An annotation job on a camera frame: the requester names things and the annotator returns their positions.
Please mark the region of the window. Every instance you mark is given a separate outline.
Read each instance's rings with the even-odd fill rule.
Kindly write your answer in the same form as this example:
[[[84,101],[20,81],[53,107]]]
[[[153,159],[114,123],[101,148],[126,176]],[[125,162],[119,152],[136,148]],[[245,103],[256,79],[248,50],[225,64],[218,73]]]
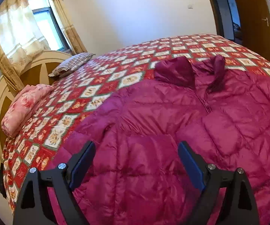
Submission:
[[[69,46],[56,21],[48,0],[28,0],[37,25],[51,50],[67,51]]]

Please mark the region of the left beige curtain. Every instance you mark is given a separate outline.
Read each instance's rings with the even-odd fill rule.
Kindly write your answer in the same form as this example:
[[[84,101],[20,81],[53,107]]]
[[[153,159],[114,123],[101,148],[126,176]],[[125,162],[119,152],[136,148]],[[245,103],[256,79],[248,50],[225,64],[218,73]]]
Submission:
[[[18,76],[49,44],[40,31],[28,0],[4,0],[0,5],[0,70],[18,86]]]

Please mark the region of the brown wooden door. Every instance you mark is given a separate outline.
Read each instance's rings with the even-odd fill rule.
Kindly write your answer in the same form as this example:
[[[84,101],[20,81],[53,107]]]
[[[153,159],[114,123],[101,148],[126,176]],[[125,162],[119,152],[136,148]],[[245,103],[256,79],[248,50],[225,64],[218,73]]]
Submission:
[[[270,13],[266,0],[235,0],[244,47],[270,61]],[[268,18],[269,27],[262,18]]]

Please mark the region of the red patchwork bedspread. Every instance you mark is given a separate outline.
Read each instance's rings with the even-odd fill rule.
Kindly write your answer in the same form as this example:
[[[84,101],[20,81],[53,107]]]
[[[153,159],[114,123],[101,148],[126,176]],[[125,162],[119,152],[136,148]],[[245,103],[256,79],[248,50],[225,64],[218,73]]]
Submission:
[[[194,34],[109,52],[57,80],[17,136],[5,141],[3,180],[10,208],[15,208],[29,168],[44,169],[73,128],[115,90],[152,79],[155,65],[163,59],[184,56],[193,63],[217,54],[226,59],[228,69],[270,78],[270,62],[256,52],[218,35]]]

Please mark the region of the beige curtain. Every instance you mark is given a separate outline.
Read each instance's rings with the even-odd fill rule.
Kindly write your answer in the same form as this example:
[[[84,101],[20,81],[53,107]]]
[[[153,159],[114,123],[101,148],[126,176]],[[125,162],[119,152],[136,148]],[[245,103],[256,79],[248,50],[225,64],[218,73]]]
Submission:
[[[63,0],[48,0],[56,21],[73,55],[87,52],[76,31]]]
[[[18,76],[49,44],[40,31],[28,0],[4,0],[0,5],[0,70],[18,86]]]

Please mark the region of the dark door frame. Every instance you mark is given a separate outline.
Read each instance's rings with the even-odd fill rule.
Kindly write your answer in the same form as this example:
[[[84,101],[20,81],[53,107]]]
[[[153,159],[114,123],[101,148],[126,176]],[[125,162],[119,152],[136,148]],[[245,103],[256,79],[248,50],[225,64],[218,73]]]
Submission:
[[[242,44],[239,12],[235,0],[210,0],[218,35]]]

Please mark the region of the checked grey pillow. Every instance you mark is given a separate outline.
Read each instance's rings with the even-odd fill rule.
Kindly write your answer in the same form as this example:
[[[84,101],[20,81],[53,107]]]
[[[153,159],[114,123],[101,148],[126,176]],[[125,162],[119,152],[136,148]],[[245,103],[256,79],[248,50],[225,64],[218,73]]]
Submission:
[[[73,73],[79,67],[91,60],[94,55],[95,54],[90,52],[82,52],[80,54],[74,55],[60,63],[48,76],[63,78]]]

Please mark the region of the cream wooden headboard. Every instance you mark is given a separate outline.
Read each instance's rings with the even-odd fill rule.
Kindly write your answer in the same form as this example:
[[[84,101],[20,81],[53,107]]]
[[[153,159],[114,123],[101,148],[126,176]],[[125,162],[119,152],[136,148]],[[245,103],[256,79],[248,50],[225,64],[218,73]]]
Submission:
[[[64,60],[71,57],[71,54],[45,50],[39,54],[18,76],[18,86],[13,85],[7,78],[0,78],[0,163],[3,162],[3,146],[5,144],[6,135],[1,129],[1,120],[7,112],[10,104],[14,100],[18,92],[26,85],[46,84],[52,85],[55,78],[48,75]]]

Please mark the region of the magenta puffer jacket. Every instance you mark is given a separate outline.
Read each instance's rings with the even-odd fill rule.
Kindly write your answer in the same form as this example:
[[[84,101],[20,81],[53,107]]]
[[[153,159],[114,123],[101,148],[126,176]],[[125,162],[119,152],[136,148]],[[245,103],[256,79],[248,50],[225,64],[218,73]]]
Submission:
[[[199,191],[177,146],[246,171],[260,223],[270,224],[270,78],[229,70],[225,59],[156,64],[154,79],[121,88],[86,117],[49,168],[92,141],[96,155],[74,196],[90,224],[180,224]]]

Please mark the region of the right beige curtain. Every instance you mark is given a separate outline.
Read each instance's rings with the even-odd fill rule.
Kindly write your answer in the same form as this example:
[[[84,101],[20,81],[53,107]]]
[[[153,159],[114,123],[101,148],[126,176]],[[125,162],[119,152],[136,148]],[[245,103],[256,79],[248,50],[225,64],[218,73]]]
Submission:
[[[63,0],[48,0],[56,21],[73,55],[87,52],[76,31]]]

